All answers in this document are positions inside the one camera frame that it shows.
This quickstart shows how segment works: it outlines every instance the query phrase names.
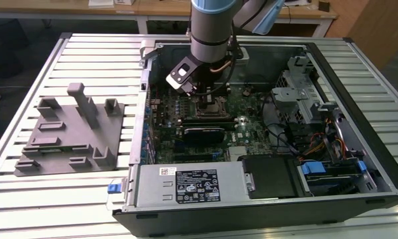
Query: black cable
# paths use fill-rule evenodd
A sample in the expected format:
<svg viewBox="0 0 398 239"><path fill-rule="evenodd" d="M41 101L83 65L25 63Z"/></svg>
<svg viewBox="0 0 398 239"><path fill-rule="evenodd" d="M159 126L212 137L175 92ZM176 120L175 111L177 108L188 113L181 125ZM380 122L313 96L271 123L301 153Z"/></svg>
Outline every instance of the black cable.
<svg viewBox="0 0 398 239"><path fill-rule="evenodd" d="M283 134L284 134L284 135L287 135L287 133L285 133L285 132L281 132L281 133L277 135L277 145L276 145L276 151L277 151L277 150L279 150L279 148L281 147L281 146L280 146L280 136L281 136Z"/></svg>
<svg viewBox="0 0 398 239"><path fill-rule="evenodd" d="M264 101L263 101L263 105L261 105L261 112L260 112L260 114L261 114L263 117L264 117L264 105L265 105L267 100L268 100L269 97L271 97L271 92L267 94L267 96L264 98Z"/></svg>
<svg viewBox="0 0 398 239"><path fill-rule="evenodd" d="M251 21L259 16L259 14L261 13L267 3L268 3L268 0L264 0L264 3L261 5L259 11L255 13L255 15L252 15L252 17L247 20L247 22L244 22L244 24L239 27L240 29L243 29L248 25L248 23L251 23Z"/></svg>
<svg viewBox="0 0 398 239"><path fill-rule="evenodd" d="M196 93L196 96L208 96L212 93L215 93L223 86L227 85L228 81L232 78L233 72L235 72L235 66L236 66L236 60L237 60L237 37L236 37L236 32L235 32L235 23L232 22L232 31L233 31L233 53L232 53L232 66L231 66L231 71L228 73L227 79L221 83L220 86L217 86L212 91L208 91L205 93Z"/></svg>
<svg viewBox="0 0 398 239"><path fill-rule="evenodd" d="M288 12L289 12L289 24L291 24L291 22L292 22L291 6L288 6L287 4L284 4L284 5L285 5L285 7L288 7Z"/></svg>
<svg viewBox="0 0 398 239"><path fill-rule="evenodd" d="M269 126L272 126L272 125L277 125L279 127L284 127L285 125L284 124L281 124L281 123L269 123L268 125L267 125L267 128L269 127ZM273 131L271 131L269 130L269 128L267 129L268 130L268 132L288 146L288 148L289 148L289 151L295 154L295 155L297 155L297 156L303 156L303 154L301 154L301 152L292 146L292 144L291 143L288 143L288 141L287 140L284 140Z"/></svg>
<svg viewBox="0 0 398 239"><path fill-rule="evenodd" d="M295 155L297 155L297 156L303 156L303 154L300 153L300 151L288 143L288 141L287 140L284 140L280 136L277 136L277 134L273 132L273 131L271 131L269 129L268 129L268 132L288 146L288 148L289 148L289 151L295 154Z"/></svg>

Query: white paper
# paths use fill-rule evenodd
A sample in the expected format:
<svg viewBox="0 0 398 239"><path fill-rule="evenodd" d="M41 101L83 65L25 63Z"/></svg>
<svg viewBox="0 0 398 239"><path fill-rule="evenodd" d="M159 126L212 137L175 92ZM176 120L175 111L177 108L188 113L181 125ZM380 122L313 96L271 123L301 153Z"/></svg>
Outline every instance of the white paper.
<svg viewBox="0 0 398 239"><path fill-rule="evenodd" d="M307 1L307 0L296 0L296 1L287 1L285 2L285 5L287 6L305 6L305 5L309 5L311 3Z"/></svg>
<svg viewBox="0 0 398 239"><path fill-rule="evenodd" d="M113 0L89 0L88 8L113 8Z"/></svg>

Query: blue drive latch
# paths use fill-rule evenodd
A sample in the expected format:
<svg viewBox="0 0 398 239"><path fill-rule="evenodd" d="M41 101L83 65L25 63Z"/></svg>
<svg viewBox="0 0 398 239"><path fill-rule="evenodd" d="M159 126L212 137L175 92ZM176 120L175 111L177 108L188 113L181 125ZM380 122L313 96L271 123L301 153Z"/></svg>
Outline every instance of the blue drive latch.
<svg viewBox="0 0 398 239"><path fill-rule="evenodd" d="M108 185L108 194L117 194L121 193L121 183L116 183L116 184L109 184Z"/></svg>
<svg viewBox="0 0 398 239"><path fill-rule="evenodd" d="M304 175L311 173L325 173L325 167L321 162L307 162L301 165Z"/></svg>

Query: white label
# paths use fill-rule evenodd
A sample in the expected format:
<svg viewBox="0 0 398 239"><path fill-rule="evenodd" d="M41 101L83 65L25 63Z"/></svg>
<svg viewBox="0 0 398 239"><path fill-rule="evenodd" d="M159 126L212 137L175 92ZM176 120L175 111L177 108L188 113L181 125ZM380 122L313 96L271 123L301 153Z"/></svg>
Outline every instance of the white label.
<svg viewBox="0 0 398 239"><path fill-rule="evenodd" d="M160 175L176 175L177 168L160 168Z"/></svg>
<svg viewBox="0 0 398 239"><path fill-rule="evenodd" d="M135 14L135 11L116 11L117 13Z"/></svg>
<svg viewBox="0 0 398 239"><path fill-rule="evenodd" d="M209 193L207 194L209 197L219 197L220 196L220 193Z"/></svg>

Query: aluminum slatted table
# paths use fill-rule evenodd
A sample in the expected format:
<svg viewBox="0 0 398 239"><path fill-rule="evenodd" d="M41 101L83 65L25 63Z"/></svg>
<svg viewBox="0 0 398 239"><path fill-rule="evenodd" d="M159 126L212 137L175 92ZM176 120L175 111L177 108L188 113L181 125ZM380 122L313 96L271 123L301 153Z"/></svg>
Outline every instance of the aluminum slatted table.
<svg viewBox="0 0 398 239"><path fill-rule="evenodd" d="M108 210L107 186L128 175L135 130L141 41L187 40L171 35L73 34L53 49L0 140L0 239L129 239L129 231ZM240 37L240 41L315 42L398 162L398 93L360 49L343 39ZM83 82L96 103L117 98L125 104L117 171L14 176L22 148L40 115L41 97L75 104L67 86ZM320 82L324 91L329 89ZM121 195L112 199L124 203ZM177 236L175 238L398 238L398 206L373 210L343 223Z"/></svg>

